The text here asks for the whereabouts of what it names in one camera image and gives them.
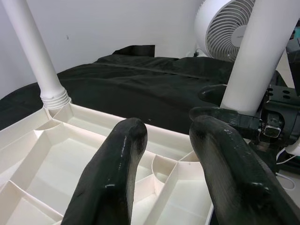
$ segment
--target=white cylindrical leg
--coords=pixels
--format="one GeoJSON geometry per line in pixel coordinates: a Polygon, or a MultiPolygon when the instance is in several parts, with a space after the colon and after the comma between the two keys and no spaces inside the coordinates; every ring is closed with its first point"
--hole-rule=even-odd
{"type": "Polygon", "coordinates": [[[256,0],[221,104],[254,115],[300,16],[300,0],[256,0]]]}
{"type": "Polygon", "coordinates": [[[37,79],[44,107],[54,109],[67,104],[70,99],[58,80],[26,0],[2,2],[37,79]]]}

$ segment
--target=electric fan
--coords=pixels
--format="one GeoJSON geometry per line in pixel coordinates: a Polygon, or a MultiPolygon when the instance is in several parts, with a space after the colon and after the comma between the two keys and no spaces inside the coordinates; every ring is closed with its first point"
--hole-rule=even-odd
{"type": "Polygon", "coordinates": [[[255,0],[205,0],[195,19],[200,49],[215,59],[235,61],[255,0]]]}

